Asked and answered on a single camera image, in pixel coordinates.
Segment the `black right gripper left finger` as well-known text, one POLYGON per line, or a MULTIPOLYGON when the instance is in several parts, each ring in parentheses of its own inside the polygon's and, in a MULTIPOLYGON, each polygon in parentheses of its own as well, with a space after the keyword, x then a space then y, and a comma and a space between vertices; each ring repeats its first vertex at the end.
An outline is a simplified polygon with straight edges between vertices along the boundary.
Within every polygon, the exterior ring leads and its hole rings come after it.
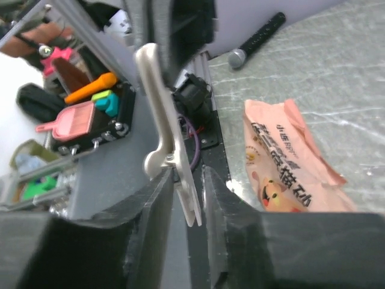
POLYGON ((1 214, 2 288, 159 288, 173 204, 164 169, 89 220, 1 214))

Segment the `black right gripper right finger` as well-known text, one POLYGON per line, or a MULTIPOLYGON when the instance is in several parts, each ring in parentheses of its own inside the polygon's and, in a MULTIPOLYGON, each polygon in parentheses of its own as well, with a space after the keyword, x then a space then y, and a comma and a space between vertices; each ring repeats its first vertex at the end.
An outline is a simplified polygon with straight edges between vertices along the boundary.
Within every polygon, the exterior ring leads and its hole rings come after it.
POLYGON ((383 288, 384 217, 261 212, 202 170, 212 288, 383 288))

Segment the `orange cat litter bag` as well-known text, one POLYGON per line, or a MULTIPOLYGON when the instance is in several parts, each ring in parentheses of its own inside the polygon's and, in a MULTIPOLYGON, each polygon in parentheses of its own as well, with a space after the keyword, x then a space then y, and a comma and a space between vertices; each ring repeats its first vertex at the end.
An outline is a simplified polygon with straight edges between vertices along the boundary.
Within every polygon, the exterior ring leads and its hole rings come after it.
POLYGON ((321 155, 297 105, 246 100, 245 162, 250 184, 269 212, 348 212, 346 180, 321 155))

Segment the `white bag sealing clip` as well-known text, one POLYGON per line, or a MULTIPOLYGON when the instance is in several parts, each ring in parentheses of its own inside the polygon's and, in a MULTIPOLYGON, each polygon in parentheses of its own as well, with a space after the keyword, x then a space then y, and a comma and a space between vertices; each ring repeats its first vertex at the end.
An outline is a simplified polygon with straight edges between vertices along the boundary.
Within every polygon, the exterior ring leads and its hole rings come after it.
POLYGON ((144 159, 144 171, 150 178, 154 178, 160 173, 162 167, 175 167, 180 178, 177 183, 177 193, 187 225, 200 226, 202 214, 196 185, 189 166, 171 91, 162 79, 158 45, 147 43, 142 46, 135 54, 135 61, 159 135, 158 147, 144 159))

